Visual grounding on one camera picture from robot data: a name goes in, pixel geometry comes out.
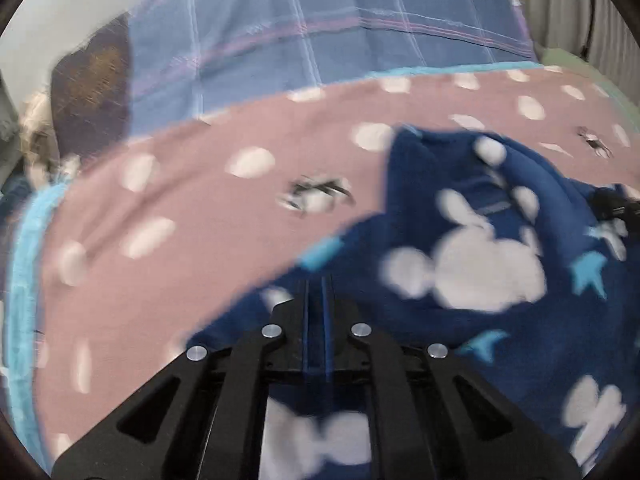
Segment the metal screw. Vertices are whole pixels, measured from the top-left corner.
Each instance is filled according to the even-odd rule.
[[[207,349],[204,346],[196,345],[187,350],[187,359],[189,361],[202,361],[207,355]]]
[[[449,353],[449,349],[442,343],[434,343],[429,345],[427,353],[434,359],[444,359]]]
[[[371,327],[366,323],[356,323],[351,327],[351,333],[356,337],[366,337],[371,334]]]
[[[270,324],[262,327],[262,335],[269,339],[278,337],[280,334],[282,334],[280,325]]]

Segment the dark object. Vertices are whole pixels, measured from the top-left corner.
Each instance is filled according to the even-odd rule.
[[[334,208],[335,200],[339,195],[347,197],[351,205],[355,204],[353,195],[344,187],[341,178],[309,178],[308,176],[302,176],[300,180],[292,182],[289,187],[289,192],[282,197],[282,201],[293,209],[298,209],[305,215],[307,206],[306,196],[313,190],[320,191],[331,197],[331,209]]]
[[[584,46],[580,51],[580,57],[583,61],[589,60],[589,52],[591,50],[591,43],[593,43],[593,26],[596,20],[596,0],[589,0],[590,13],[589,13],[589,29],[587,31],[587,38],[584,41]]]
[[[613,158],[613,152],[602,142],[598,136],[585,128],[584,126],[578,127],[578,135],[581,136],[588,145],[593,148],[593,151],[597,156],[601,156],[602,158]]]
[[[0,478],[15,480],[47,480],[49,477],[40,469],[20,441],[11,426],[0,413]]]
[[[620,219],[629,234],[640,234],[640,202],[629,200],[612,189],[597,189],[589,197],[589,206],[600,222]]]
[[[335,300],[328,278],[322,290],[333,334],[325,369],[334,384],[366,391],[373,479],[581,478],[558,443],[462,360],[354,327],[363,323],[356,305]],[[62,454],[52,478],[257,478],[268,385],[308,380],[308,303],[302,293],[274,308],[270,324],[281,331],[267,326],[215,352],[191,348]]]
[[[127,14],[102,27],[51,73],[51,113],[60,158],[82,161],[126,137],[130,49]]]

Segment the polka dot blanket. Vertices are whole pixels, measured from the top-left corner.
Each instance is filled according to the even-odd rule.
[[[631,190],[638,145],[600,88],[550,68],[281,94],[115,148],[44,240],[46,447],[190,338],[233,343],[293,280],[330,272],[400,341],[456,348],[587,470],[638,396],[640,251],[555,167]],[[262,474],[364,478],[366,428],[356,401],[318,415],[274,392]]]

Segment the cartoon print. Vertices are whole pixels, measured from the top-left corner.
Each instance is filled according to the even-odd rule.
[[[278,197],[278,202],[288,209],[300,211],[303,216],[331,211],[340,200],[346,199],[349,204],[355,204],[349,188],[345,178],[302,176],[290,184],[289,192]]]
[[[601,156],[602,158],[613,158],[613,152],[591,130],[584,126],[580,126],[578,128],[578,135],[593,148],[593,151],[597,156]]]
[[[588,286],[592,286],[597,295],[603,300],[607,299],[602,281],[602,267],[607,263],[607,258],[598,251],[588,251],[572,261],[569,268],[572,273],[572,293],[580,296]]]
[[[509,337],[509,333],[504,330],[485,330],[464,343],[456,350],[456,354],[472,353],[483,363],[492,365],[494,364],[495,346],[507,337]]]
[[[596,240],[603,239],[617,260],[621,262],[626,260],[626,247],[620,238],[628,236],[628,231],[626,224],[620,218],[615,218],[610,222],[601,222],[596,227],[588,227],[586,235],[596,238]]]
[[[570,452],[586,473],[595,462],[600,444],[612,428],[616,428],[626,413],[622,393],[617,386],[608,384],[602,391],[590,375],[575,383],[564,402],[562,423],[580,430]]]
[[[358,465],[370,461],[369,421],[364,413],[332,413],[319,424],[315,417],[298,416],[268,399],[260,480],[303,480],[316,475],[326,462]]]
[[[514,190],[514,199],[524,215],[533,220],[538,214],[534,197],[528,188]],[[414,300],[433,289],[434,297],[445,308],[491,313],[523,301],[534,303],[545,295],[545,272],[532,230],[527,231],[525,243],[496,239],[488,219],[453,189],[441,190],[436,204],[441,214],[459,227],[437,242],[432,258],[411,247],[388,253],[380,263],[380,280],[389,289],[401,298]]]

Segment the bedsheet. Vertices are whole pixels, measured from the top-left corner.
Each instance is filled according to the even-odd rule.
[[[370,72],[535,61],[512,3],[145,0],[54,70],[61,156],[97,151],[81,139],[96,137],[99,147],[234,102]]]
[[[318,240],[381,211],[394,124],[495,131],[567,176],[640,187],[638,136],[624,116],[588,78],[553,66],[338,84],[231,106],[210,122],[111,150],[52,218],[33,262],[43,333],[33,416],[54,458],[248,286],[264,309],[246,320],[260,322],[283,298],[267,285],[275,276]],[[316,195],[301,217],[288,196],[303,175],[339,178],[355,204],[331,207]],[[8,313],[24,318],[26,308],[10,304]],[[7,330],[17,331],[7,359],[34,344],[20,324]],[[29,397],[30,383],[14,384]]]

